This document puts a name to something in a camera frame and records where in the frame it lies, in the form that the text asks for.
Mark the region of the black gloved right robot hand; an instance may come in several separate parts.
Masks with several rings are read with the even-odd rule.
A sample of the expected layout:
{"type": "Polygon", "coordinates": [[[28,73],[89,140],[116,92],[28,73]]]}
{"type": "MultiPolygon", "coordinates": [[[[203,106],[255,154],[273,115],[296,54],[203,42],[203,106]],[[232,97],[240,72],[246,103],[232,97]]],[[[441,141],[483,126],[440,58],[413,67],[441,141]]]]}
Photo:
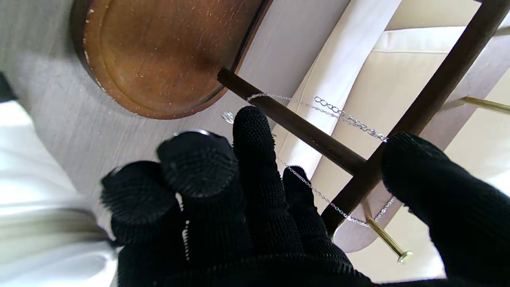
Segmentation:
{"type": "MultiPolygon", "coordinates": [[[[246,106],[233,145],[204,131],[162,142],[159,162],[102,178],[122,248],[120,287],[377,287],[329,238],[305,171],[280,175],[266,115],[246,106]]],[[[508,287],[509,198],[430,142],[398,133],[384,185],[425,223],[446,277],[387,287],[508,287]]]]}

